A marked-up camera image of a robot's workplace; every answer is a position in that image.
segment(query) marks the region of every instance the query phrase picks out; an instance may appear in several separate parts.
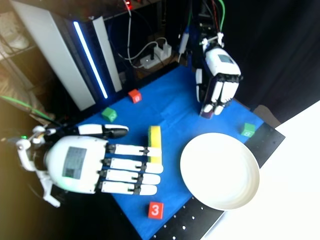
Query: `white plate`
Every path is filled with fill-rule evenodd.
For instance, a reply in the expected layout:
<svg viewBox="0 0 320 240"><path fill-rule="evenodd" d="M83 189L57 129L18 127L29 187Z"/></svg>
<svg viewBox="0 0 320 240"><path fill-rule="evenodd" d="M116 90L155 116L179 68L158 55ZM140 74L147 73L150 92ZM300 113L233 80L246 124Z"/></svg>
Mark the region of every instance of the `white plate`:
<svg viewBox="0 0 320 240"><path fill-rule="evenodd" d="M255 156L243 143L222 133L192 139L182 152L180 169L193 196L213 209L242 207L259 187Z"/></svg>

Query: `robotic hand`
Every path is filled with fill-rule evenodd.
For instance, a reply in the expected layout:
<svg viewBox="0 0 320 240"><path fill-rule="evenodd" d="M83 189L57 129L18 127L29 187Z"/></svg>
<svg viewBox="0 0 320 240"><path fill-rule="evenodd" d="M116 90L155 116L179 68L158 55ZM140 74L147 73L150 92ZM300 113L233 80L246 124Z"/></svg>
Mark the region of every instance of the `robotic hand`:
<svg viewBox="0 0 320 240"><path fill-rule="evenodd" d="M210 119L228 106L242 79L237 63L223 49L223 33L210 39L203 38L203 68L196 69L196 97L202 103L200 115Z"/></svg>
<svg viewBox="0 0 320 240"><path fill-rule="evenodd" d="M37 126L29 139L16 143L18 156L24 169L35 172L42 184L43 199L55 207L60 202L51 195L52 186L75 193L103 193L154 195L160 174L160 147L110 144L107 138L119 138L129 129L122 125L84 124L72 130L73 135L60 138L46 149L45 138L56 134L55 128ZM160 127L158 138L161 138ZM46 170L36 167L41 149ZM106 154L157 157L157 161L142 162L131 159L107 157Z"/></svg>

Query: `red wire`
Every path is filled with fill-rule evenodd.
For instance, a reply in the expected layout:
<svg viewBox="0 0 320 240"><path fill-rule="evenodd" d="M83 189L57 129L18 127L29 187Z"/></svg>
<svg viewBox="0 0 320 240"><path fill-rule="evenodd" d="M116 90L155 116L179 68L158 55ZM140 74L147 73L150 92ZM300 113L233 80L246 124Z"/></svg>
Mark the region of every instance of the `red wire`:
<svg viewBox="0 0 320 240"><path fill-rule="evenodd" d="M218 26L218 18L217 18L217 11L216 11L215 1L214 1L214 0L211 0L211 3L212 3L213 11L214 11L215 27L216 27L216 30L217 30L218 32L220 32L219 26Z"/></svg>

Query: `power strip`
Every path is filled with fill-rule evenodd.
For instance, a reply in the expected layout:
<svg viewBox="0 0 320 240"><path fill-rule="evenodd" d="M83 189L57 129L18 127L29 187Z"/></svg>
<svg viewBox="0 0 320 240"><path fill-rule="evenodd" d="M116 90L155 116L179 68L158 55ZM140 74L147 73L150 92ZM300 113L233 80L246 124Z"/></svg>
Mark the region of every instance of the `power strip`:
<svg viewBox="0 0 320 240"><path fill-rule="evenodd" d="M168 43L165 43L163 45L163 49L161 49L158 46L155 46L153 51L154 51L153 59L151 59L151 54L144 56L143 58L140 59L140 64L145 69L150 69L153 66L159 64L161 61L164 61L167 58L169 58L171 56L172 47Z"/></svg>

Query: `blue mat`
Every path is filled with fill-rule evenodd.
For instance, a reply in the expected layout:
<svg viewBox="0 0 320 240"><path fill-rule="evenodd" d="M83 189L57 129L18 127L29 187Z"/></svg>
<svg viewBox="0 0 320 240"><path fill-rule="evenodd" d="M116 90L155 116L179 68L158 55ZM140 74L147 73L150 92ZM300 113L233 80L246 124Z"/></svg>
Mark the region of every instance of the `blue mat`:
<svg viewBox="0 0 320 240"><path fill-rule="evenodd" d="M127 136L111 143L148 145L148 128L161 126L162 162L161 183L153 196L113 194L113 197L143 240L153 236L192 196L180 173L180 156L185 145L204 133L224 133L245 143L240 135L244 123L258 128L263 121L233 101L221 115L211 120L199 117L200 104L196 100L195 74L183 66L177 67L148 86L139 90L142 101L133 104L129 97L111 106L117 112L114 124L128 126ZM106 124L100 113L86 119L83 124ZM146 161L143 156L124 156ZM163 219L148 218L149 202L164 203Z"/></svg>

